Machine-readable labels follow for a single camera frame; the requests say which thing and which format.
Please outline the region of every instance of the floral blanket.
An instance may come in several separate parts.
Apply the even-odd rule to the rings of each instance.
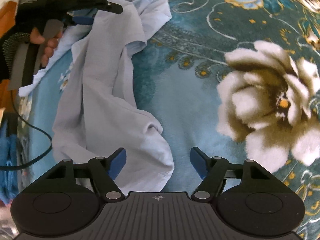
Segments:
[[[320,0],[169,0],[172,20],[133,56],[139,109],[164,128],[175,170],[164,191],[191,193],[197,146],[254,159],[304,201],[297,230],[320,237]]]

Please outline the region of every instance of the finger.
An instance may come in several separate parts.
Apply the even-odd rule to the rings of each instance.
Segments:
[[[44,49],[44,54],[45,54],[48,58],[51,58],[52,55],[53,55],[53,48],[46,47],[46,48]]]
[[[43,55],[43,56],[42,56],[42,59],[41,59],[41,65],[42,65],[42,67],[46,67],[47,64],[48,64],[48,62],[49,62],[48,56],[47,56],[47,55]]]
[[[37,28],[33,28],[31,34],[30,34],[30,42],[34,44],[41,44],[44,43],[45,38],[42,37],[40,32],[38,31]]]
[[[58,34],[55,36],[56,39],[60,39],[62,37],[62,31],[59,31]]]
[[[58,40],[57,39],[50,39],[47,43],[47,46],[55,49],[56,47],[58,47]]]

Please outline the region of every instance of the white cloth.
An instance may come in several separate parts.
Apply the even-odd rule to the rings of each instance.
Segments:
[[[53,126],[54,157],[86,163],[123,147],[121,191],[159,192],[171,177],[172,154],[161,124],[136,108],[131,57],[171,18],[168,0],[110,1],[123,13],[99,11],[89,35],[72,46],[74,66]]]

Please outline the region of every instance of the yellow dot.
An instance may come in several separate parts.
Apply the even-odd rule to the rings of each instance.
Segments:
[[[287,99],[281,99],[280,103],[279,103],[279,106],[282,107],[282,108],[288,108],[289,106],[289,102]]]
[[[296,175],[293,173],[293,171],[289,174],[289,179],[294,179]]]

